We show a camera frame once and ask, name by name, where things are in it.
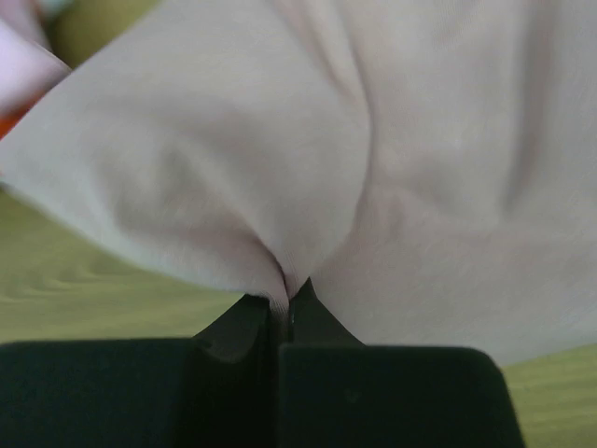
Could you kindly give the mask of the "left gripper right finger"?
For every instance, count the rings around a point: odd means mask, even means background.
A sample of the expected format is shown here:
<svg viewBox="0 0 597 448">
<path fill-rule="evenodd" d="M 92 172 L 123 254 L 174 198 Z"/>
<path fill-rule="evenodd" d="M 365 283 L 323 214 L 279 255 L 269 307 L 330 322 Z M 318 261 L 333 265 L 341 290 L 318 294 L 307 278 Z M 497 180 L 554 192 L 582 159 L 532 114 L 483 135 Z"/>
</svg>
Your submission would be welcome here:
<svg viewBox="0 0 597 448">
<path fill-rule="evenodd" d="M 320 302 L 311 279 L 290 301 L 287 343 L 300 346 L 364 346 Z"/>
</svg>

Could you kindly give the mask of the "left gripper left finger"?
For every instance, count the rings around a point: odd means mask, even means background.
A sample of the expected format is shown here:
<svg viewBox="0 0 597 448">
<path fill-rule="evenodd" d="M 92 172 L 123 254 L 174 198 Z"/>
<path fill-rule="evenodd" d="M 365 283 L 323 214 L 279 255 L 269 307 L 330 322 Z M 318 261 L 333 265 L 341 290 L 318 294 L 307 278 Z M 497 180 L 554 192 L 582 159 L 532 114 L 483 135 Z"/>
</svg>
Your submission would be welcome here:
<svg viewBox="0 0 597 448">
<path fill-rule="evenodd" d="M 268 352 L 270 335 L 269 302 L 244 295 L 194 340 L 206 356 L 218 362 L 237 364 L 254 353 Z"/>
</svg>

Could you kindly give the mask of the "dusty pink graphic t-shirt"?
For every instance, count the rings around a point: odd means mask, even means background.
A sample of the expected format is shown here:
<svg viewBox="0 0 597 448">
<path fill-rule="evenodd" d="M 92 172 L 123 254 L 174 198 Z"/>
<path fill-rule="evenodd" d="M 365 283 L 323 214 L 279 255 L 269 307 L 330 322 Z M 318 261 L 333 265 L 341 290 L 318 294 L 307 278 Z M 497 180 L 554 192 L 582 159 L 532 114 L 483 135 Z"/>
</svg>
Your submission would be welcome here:
<svg viewBox="0 0 597 448">
<path fill-rule="evenodd" d="M 164 1 L 1 169 L 150 270 L 278 316 L 312 282 L 366 343 L 596 340 L 592 1 Z"/>
</svg>

